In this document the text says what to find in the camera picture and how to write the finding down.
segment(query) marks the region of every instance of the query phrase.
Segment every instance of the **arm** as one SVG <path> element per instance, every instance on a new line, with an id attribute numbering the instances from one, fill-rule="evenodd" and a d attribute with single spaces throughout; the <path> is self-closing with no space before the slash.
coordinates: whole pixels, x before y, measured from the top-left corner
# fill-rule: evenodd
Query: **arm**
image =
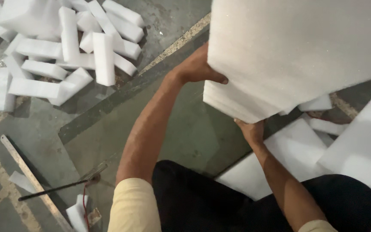
<path id="1" fill-rule="evenodd" d="M 137 118 L 125 144 L 116 184 L 128 178 L 151 183 L 152 172 L 164 140 L 168 118 L 181 87 L 203 80 L 227 84 L 228 79 L 207 64 L 208 43 L 170 71 Z"/>
<path id="2" fill-rule="evenodd" d="M 245 124 L 234 120 L 250 144 L 279 207 L 294 231 L 313 220 L 327 221 L 307 189 L 270 153 L 263 143 L 264 121 Z"/>

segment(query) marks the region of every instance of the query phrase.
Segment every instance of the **red wire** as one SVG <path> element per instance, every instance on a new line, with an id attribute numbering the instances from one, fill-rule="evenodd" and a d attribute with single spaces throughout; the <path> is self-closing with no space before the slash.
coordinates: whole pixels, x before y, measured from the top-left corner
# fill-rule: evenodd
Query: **red wire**
<path id="1" fill-rule="evenodd" d="M 87 215 L 87 209 L 85 208 L 85 187 L 87 186 L 87 183 L 84 184 L 84 193 L 82 194 L 82 206 L 84 207 L 85 212 L 85 222 L 87 223 L 87 229 L 88 232 L 90 232 L 90 224 L 88 223 L 88 215 Z"/>

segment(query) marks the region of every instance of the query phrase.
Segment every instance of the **person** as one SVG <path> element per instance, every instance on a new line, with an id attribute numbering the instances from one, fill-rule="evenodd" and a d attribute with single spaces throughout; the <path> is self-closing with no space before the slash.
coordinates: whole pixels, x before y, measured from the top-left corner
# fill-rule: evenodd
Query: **person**
<path id="1" fill-rule="evenodd" d="M 371 189 L 342 175 L 298 182 L 264 145 L 263 121 L 234 120 L 273 192 L 258 201 L 173 161 L 157 162 L 181 87 L 228 83 L 207 64 L 207 51 L 208 43 L 170 71 L 137 118 L 117 171 L 108 231 L 370 231 Z"/>

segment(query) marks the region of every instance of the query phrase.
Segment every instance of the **shirt sleeve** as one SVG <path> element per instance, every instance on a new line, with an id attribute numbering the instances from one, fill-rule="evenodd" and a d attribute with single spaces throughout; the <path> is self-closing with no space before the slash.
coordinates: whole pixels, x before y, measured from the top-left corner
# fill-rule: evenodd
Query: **shirt sleeve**
<path id="1" fill-rule="evenodd" d="M 337 232 L 327 221 L 314 220 L 304 224 L 298 232 Z"/>
<path id="2" fill-rule="evenodd" d="M 160 232 L 157 201 L 150 183 L 139 178 L 121 181 L 114 190 L 108 232 Z"/>

